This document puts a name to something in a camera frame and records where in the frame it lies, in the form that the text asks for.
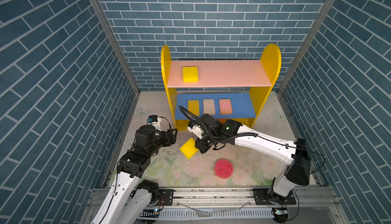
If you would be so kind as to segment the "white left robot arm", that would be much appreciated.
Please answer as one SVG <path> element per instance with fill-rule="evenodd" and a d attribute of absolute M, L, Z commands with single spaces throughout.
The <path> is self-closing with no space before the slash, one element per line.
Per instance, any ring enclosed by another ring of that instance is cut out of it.
<path fill-rule="evenodd" d="M 132 148 L 117 163 L 117 174 L 104 202 L 91 221 L 93 224 L 133 224 L 141 212 L 159 199 L 159 184 L 140 179 L 152 156 L 177 141 L 178 129 L 160 131 L 143 125 L 135 132 Z"/>

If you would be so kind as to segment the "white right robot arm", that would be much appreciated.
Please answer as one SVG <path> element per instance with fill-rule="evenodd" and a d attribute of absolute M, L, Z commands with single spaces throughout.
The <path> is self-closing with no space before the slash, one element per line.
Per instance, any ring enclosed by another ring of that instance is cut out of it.
<path fill-rule="evenodd" d="M 197 136 L 195 148 L 202 154 L 211 147 L 219 150 L 217 144 L 232 144 L 264 153 L 286 165 L 276 177 L 268 191 L 268 198 L 274 204 L 283 204 L 297 186 L 310 183 L 311 157 L 306 142 L 278 139 L 251 129 L 239 121 L 228 119 L 221 123 L 209 114 L 191 119 L 187 130 Z"/>

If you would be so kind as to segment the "pink rectangular sponge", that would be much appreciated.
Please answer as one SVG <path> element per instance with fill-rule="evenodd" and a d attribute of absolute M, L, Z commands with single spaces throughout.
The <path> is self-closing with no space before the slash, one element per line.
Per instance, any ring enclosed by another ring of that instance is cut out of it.
<path fill-rule="evenodd" d="M 230 99 L 220 99 L 219 106 L 221 115 L 230 115 L 233 113 L 232 102 Z"/>

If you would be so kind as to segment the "beige sponge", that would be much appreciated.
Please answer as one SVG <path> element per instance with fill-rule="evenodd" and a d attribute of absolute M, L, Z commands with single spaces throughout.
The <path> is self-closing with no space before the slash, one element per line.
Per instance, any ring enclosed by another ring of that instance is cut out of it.
<path fill-rule="evenodd" d="M 203 100 L 203 113 L 211 116 L 216 114 L 214 99 Z"/>

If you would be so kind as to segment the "pink round scrubber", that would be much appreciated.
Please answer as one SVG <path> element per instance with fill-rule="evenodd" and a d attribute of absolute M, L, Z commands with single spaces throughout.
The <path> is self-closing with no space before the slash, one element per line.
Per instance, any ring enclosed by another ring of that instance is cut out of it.
<path fill-rule="evenodd" d="M 216 162 L 214 167 L 215 175 L 222 179 L 228 179 L 233 174 L 233 165 L 226 159 L 220 159 Z"/>

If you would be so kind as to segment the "textured yellow sponge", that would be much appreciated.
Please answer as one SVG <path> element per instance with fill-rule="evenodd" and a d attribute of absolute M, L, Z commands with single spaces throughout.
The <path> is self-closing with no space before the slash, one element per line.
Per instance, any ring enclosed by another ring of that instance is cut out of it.
<path fill-rule="evenodd" d="M 189 100 L 187 102 L 187 109 L 195 116 L 200 115 L 200 102 L 199 100 Z"/>

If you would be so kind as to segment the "yellow pink blue wooden shelf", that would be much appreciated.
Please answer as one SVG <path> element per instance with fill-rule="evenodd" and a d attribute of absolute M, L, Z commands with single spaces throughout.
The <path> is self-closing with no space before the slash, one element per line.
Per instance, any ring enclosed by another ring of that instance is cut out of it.
<path fill-rule="evenodd" d="M 198 82 L 183 82 L 182 69 L 187 66 L 198 68 Z M 200 114 L 204 114 L 204 99 L 214 99 L 214 118 L 220 122 L 234 119 L 253 127 L 279 77 L 281 66 L 281 51 L 275 44 L 266 46 L 260 60 L 222 61 L 172 61 L 170 49 L 164 45 L 161 72 L 175 127 L 186 130 L 189 122 L 179 106 L 187 108 L 189 100 L 199 100 Z M 220 114 L 220 99 L 231 100 L 232 114 Z"/>

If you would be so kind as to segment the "aluminium left corner post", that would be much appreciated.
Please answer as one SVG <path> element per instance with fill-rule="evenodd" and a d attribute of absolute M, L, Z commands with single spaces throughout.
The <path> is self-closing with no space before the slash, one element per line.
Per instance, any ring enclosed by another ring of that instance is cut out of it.
<path fill-rule="evenodd" d="M 133 76 L 131 74 L 130 68 L 125 60 L 125 57 L 121 51 L 121 48 L 118 44 L 118 41 L 114 35 L 114 32 L 110 26 L 110 23 L 104 13 L 104 10 L 103 10 L 99 0 L 89 0 L 89 2 L 90 2 L 102 28 L 103 28 L 103 30 L 109 40 L 110 45 L 113 48 L 113 51 L 115 52 L 115 54 L 120 62 L 120 65 L 121 65 L 124 73 L 127 76 L 127 79 L 129 81 L 131 87 L 133 88 L 136 96 L 139 96 L 139 93 L 140 93 L 139 88 L 135 82 L 135 79 L 133 78 Z"/>

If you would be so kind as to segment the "aluminium right corner post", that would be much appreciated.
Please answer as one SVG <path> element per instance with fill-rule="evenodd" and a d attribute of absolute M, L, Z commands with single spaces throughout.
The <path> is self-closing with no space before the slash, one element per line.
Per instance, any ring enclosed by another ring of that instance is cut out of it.
<path fill-rule="evenodd" d="M 324 4 L 320 8 L 318 15 L 315 18 L 315 20 L 313 21 L 308 34 L 304 38 L 301 47 L 298 49 L 298 52 L 297 52 L 295 58 L 293 59 L 289 69 L 287 70 L 286 75 L 284 76 L 281 84 L 278 87 L 278 90 L 277 90 L 278 95 L 281 95 L 283 93 L 283 91 L 286 89 L 286 87 L 288 86 L 288 82 L 293 77 L 294 72 L 296 71 L 296 69 L 300 65 L 302 58 L 304 57 L 306 51 L 308 50 L 310 44 L 314 40 L 317 32 L 319 31 L 325 18 L 327 17 L 327 14 L 330 12 L 330 10 L 332 9 L 335 2 L 336 2 L 336 0 L 325 0 Z"/>

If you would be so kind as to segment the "aluminium corner post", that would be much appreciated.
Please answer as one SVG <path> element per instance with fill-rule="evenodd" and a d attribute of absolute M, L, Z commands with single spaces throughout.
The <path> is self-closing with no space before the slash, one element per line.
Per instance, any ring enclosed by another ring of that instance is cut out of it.
<path fill-rule="evenodd" d="M 283 91 L 286 89 L 286 87 L 288 86 L 288 82 L 293 77 L 294 72 L 296 71 L 296 69 L 300 65 L 302 58 L 304 57 L 306 51 L 308 50 L 310 44 L 314 40 L 317 32 L 319 31 L 325 18 L 327 17 L 327 14 L 330 12 L 330 10 L 332 9 L 335 2 L 336 2 L 336 0 L 325 0 L 324 4 L 320 8 L 318 15 L 315 18 L 315 20 L 313 21 L 308 34 L 304 38 L 301 47 L 298 49 L 298 52 L 297 52 L 295 58 L 293 59 L 289 69 L 287 70 L 286 75 L 284 76 L 281 84 L 278 87 L 278 90 L 277 90 L 278 95 L 281 95 L 283 93 Z"/>
<path fill-rule="evenodd" d="M 135 82 L 135 79 L 133 78 L 133 76 L 131 74 L 130 68 L 125 60 L 125 57 L 121 51 L 121 48 L 118 44 L 118 41 L 114 35 L 114 32 L 110 26 L 110 23 L 104 13 L 104 10 L 103 10 L 99 0 L 89 0 L 89 2 L 90 2 L 102 28 L 103 28 L 103 30 L 109 40 L 110 45 L 113 48 L 113 51 L 115 52 L 115 54 L 120 62 L 120 65 L 121 65 L 124 73 L 127 76 L 127 79 L 129 81 L 131 87 L 133 88 L 136 96 L 139 96 L 139 93 L 140 93 L 139 88 Z"/>

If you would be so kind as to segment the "small yellow sponge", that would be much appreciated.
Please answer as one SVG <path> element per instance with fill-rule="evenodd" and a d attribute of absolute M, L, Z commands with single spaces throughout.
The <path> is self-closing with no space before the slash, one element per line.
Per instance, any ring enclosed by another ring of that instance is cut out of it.
<path fill-rule="evenodd" d="M 198 151 L 199 149 L 195 146 L 196 142 L 193 138 L 190 138 L 187 140 L 181 147 L 180 151 L 182 154 L 190 160 Z"/>
<path fill-rule="evenodd" d="M 187 66 L 182 69 L 184 83 L 196 83 L 199 81 L 198 68 L 196 66 Z"/>

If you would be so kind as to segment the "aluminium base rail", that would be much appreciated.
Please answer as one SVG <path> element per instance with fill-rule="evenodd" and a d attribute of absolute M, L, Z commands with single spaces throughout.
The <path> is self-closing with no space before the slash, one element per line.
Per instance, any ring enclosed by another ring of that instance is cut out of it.
<path fill-rule="evenodd" d="M 339 201 L 329 186 L 299 186 L 282 201 L 269 199 L 265 186 L 250 187 L 160 187 L 164 208 L 167 207 L 253 207 L 253 206 L 301 206 L 335 207 Z"/>

